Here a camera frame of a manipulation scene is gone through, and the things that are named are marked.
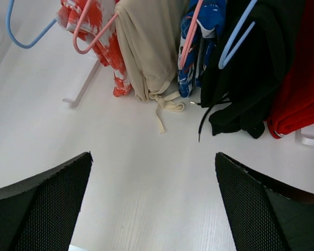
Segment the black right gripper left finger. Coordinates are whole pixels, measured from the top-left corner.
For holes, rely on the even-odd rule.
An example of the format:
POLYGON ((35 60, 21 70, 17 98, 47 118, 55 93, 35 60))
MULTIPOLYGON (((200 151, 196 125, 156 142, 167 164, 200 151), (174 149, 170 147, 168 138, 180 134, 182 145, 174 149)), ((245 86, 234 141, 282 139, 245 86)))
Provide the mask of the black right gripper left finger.
POLYGON ((91 168, 84 152, 0 188, 0 250, 69 250, 91 168))

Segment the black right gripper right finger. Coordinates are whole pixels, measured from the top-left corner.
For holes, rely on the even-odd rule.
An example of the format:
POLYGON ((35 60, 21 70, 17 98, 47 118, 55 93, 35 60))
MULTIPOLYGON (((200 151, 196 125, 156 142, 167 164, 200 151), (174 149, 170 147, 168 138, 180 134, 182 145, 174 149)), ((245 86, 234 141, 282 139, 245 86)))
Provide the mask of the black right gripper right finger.
POLYGON ((237 250, 314 250, 314 193, 222 152, 215 171, 237 250))

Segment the orange white patterned trousers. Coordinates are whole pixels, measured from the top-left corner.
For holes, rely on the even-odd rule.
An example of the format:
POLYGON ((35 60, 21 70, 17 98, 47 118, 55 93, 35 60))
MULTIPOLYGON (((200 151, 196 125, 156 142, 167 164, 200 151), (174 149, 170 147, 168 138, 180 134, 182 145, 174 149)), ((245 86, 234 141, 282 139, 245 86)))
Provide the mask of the orange white patterned trousers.
MULTIPOLYGON (((61 1, 56 20, 66 31, 73 34, 79 17, 87 1, 61 1)), ((115 14, 117 1, 92 1, 80 27, 78 38, 89 45, 115 14)), ((126 66, 119 47, 115 22, 106 30, 91 49, 103 66, 111 66, 114 71, 115 97, 130 93, 132 86, 127 76, 126 66)))

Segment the blue wire hanger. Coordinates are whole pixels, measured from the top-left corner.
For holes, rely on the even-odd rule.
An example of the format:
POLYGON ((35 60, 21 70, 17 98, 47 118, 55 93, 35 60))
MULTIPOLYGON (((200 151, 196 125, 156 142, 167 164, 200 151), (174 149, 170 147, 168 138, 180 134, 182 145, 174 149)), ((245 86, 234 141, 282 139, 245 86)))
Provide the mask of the blue wire hanger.
POLYGON ((16 37, 13 34, 12 28, 11 28, 11 17, 13 13, 13 8, 14 8, 14 0, 9 0, 8 2, 8 7, 6 11, 6 17, 5 17, 5 26, 6 26, 6 31, 11 39, 11 41, 18 47, 22 49, 31 49, 34 47, 43 37, 44 35, 54 26, 54 24, 57 22, 56 19, 53 19, 44 29, 41 33, 38 34, 38 36, 33 39, 29 44, 23 44, 20 41, 16 39, 16 37))

